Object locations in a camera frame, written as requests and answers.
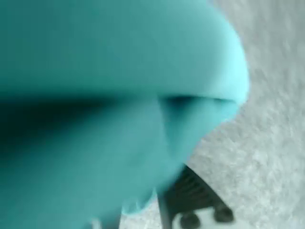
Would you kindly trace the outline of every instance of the gray carpet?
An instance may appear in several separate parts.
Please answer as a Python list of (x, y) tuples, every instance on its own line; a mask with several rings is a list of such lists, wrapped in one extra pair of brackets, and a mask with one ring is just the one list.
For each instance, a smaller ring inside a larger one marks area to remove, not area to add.
[[(189, 165), (257, 229), (305, 228), (305, 0), (215, 0), (251, 73), (238, 117), (202, 139)], [(154, 203), (122, 229), (160, 229)]]

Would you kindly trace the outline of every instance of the floor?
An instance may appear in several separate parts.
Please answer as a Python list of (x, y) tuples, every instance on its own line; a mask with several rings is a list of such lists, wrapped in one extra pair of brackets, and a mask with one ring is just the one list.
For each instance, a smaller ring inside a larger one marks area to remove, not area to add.
[[(305, 1), (214, 2), (242, 38), (252, 88), (238, 117), (202, 139), (189, 165), (253, 228), (304, 229)], [(157, 204), (121, 228), (160, 229)]]

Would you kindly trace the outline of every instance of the carpet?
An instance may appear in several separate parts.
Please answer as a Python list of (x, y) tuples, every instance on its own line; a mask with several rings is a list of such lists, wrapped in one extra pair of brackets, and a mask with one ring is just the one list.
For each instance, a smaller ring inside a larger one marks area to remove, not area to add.
[[(205, 136), (188, 165), (256, 229), (305, 228), (305, 1), (215, 0), (251, 75), (237, 118)], [(157, 203), (121, 229), (161, 229)]]

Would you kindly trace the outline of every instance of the teal dress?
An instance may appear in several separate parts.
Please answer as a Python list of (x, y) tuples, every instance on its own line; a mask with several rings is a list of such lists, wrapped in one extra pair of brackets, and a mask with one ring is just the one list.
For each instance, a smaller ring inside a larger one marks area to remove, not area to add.
[(146, 200), (249, 88), (204, 0), (3, 0), (0, 33), (1, 229), (81, 229)]

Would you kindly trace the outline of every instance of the teal fabric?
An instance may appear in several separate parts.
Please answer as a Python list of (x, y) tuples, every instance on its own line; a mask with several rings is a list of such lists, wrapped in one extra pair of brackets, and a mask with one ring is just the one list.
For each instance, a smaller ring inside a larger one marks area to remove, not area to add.
[(204, 0), (2, 0), (0, 33), (2, 229), (78, 229), (166, 188), (246, 100)]

